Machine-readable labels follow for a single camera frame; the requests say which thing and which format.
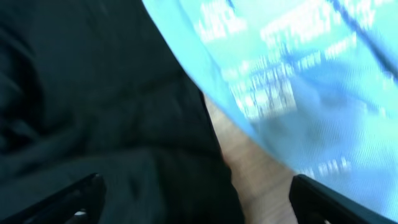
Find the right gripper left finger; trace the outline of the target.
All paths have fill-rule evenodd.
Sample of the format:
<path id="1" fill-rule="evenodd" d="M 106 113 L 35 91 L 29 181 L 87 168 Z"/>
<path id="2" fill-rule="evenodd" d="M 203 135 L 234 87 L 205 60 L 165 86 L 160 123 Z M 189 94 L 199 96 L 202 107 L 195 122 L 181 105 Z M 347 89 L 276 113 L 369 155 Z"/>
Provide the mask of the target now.
<path id="1" fill-rule="evenodd" d="M 3 220 L 2 224 L 97 224 L 102 214 L 106 184 L 90 174 L 57 193 Z"/>

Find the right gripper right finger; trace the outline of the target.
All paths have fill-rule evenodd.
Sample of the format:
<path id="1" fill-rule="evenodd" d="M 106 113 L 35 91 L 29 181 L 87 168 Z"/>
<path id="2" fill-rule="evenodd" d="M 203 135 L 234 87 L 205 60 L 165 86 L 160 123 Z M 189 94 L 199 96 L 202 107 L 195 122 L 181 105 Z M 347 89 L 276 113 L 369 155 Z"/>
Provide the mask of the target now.
<path id="1" fill-rule="evenodd" d="M 293 176 L 289 201 L 298 224 L 397 224 L 303 174 Z"/>

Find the black shorts grey waistband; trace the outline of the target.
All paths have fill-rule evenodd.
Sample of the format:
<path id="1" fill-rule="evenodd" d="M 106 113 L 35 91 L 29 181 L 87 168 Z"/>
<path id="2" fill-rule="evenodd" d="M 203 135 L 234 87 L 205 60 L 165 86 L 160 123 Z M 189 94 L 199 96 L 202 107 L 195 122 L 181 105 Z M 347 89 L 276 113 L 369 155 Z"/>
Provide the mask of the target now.
<path id="1" fill-rule="evenodd" d="M 203 93 L 141 1 L 1 2 L 1 219 L 94 174 L 98 223 L 244 223 Z"/>

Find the light blue printed t-shirt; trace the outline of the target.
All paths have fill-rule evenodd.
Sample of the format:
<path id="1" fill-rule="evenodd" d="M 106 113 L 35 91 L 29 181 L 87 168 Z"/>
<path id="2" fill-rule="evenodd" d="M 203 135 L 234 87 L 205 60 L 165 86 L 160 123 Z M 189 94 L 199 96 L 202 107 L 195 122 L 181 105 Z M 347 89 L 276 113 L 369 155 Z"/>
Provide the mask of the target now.
<path id="1" fill-rule="evenodd" d="M 190 78 L 275 159 L 397 220 L 397 1 L 157 1 Z"/>

